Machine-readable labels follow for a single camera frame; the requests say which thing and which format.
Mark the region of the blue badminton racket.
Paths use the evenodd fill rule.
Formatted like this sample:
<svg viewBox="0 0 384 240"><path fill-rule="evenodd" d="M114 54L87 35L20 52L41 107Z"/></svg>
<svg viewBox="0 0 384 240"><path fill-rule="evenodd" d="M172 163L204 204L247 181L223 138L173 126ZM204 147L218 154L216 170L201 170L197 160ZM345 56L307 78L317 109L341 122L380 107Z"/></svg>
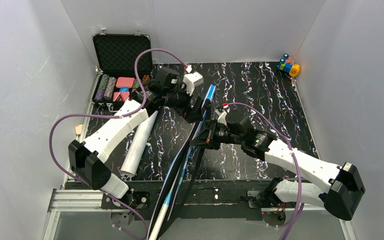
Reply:
<svg viewBox="0 0 384 240"><path fill-rule="evenodd" d="M157 215L157 218L156 218L156 221L155 221L155 224L154 226L152 227L152 229L150 230L150 235L149 237L147 238L148 240L156 240L158 238L158 234L160 232L160 229L163 225L163 221L165 219L165 216L167 214L167 211L168 211L168 208L169 208L169 204L170 204L170 200L172 198L172 194L173 192L169 192L162 204L162 207L161 207L161 210L159 211L158 215Z"/></svg>

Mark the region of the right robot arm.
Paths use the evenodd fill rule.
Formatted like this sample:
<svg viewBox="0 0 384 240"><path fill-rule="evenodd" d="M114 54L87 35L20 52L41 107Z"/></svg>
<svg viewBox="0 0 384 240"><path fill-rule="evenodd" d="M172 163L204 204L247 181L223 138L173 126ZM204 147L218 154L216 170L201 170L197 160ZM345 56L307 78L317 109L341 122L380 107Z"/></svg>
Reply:
<svg viewBox="0 0 384 240"><path fill-rule="evenodd" d="M261 197L271 205L309 204L350 221L366 192L355 165L345 162L340 166L289 148L273 132L255 128L248 117L238 113L229 113L224 120L206 121L190 144L209 150L218 150L221 144L239 145L248 156L295 170L304 178L303 183L274 178Z"/></svg>

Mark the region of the white shuttlecock tube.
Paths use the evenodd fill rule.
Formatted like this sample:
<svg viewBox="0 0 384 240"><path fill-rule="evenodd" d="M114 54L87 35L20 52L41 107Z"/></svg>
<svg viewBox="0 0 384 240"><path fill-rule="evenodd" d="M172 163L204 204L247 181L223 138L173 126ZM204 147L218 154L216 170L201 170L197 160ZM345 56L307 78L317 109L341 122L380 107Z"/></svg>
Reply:
<svg viewBox="0 0 384 240"><path fill-rule="evenodd" d="M147 120L138 125L120 169L123 175L128 177L134 177L136 175L158 113L158 111L155 111Z"/></svg>

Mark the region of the blue racket bag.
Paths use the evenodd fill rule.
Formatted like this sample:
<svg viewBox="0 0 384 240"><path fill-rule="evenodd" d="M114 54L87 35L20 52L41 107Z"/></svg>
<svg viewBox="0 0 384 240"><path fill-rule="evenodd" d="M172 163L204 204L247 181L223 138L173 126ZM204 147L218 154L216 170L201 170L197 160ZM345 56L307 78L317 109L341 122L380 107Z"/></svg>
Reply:
<svg viewBox="0 0 384 240"><path fill-rule="evenodd" d="M192 130L190 131L186 141L180 148L179 152L176 154L175 158L173 159L172 163L170 164L170 167L168 169L166 178L163 182L162 188L160 190L159 196L157 198L152 216L151 216L151 221L149 223L149 228L148 228L148 233L146 236L146 239L148 239L150 235L150 230L153 228L155 225L155 221L158 217L158 214L161 210L161 207L164 203L165 198L167 197L168 193L172 192L171 200L168 205L168 210L171 204L171 201L175 198L177 189L179 185L182 184L184 174L186 171L187 167L187 162L190 157L191 153L191 146L190 146L190 141L192 138L194 138L200 131L200 128L204 124L206 120L207 113L211 110L211 101L213 99L213 96L215 94L216 86L215 85L210 85L208 88L207 93L205 94L204 97L204 103L202 104L203 107L203 120L194 122Z"/></svg>

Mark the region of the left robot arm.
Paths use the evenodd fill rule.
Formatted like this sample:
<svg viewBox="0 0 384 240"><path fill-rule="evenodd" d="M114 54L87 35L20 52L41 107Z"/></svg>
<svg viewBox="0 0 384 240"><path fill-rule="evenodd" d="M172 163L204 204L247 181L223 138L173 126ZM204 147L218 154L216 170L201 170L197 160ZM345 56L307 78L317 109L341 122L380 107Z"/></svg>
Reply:
<svg viewBox="0 0 384 240"><path fill-rule="evenodd" d="M203 99L198 97L191 105L191 98L203 82L198 72L180 76L174 69L160 68L145 90L135 91L99 130L82 142L69 144L70 169L91 189L121 199L129 187L105 165L110 154L133 129L163 107L174 109L189 123L201 120Z"/></svg>

